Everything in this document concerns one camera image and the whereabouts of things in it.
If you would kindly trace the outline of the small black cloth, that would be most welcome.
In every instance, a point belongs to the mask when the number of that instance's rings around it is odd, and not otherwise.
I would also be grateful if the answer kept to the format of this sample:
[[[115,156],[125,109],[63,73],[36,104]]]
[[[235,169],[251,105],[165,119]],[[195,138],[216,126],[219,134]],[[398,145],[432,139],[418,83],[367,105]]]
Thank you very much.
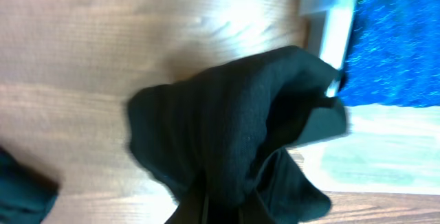
[[[178,201],[170,223],[300,223],[330,198],[287,152],[339,137],[342,71],[296,46],[148,87],[127,104],[129,149]]]

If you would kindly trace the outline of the blue green sequin garment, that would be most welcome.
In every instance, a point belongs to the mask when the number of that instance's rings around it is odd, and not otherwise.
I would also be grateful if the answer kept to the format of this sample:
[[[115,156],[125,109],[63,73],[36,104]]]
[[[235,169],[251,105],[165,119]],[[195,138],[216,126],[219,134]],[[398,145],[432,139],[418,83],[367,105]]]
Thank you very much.
[[[439,105],[439,0],[357,0],[344,70],[348,106]]]

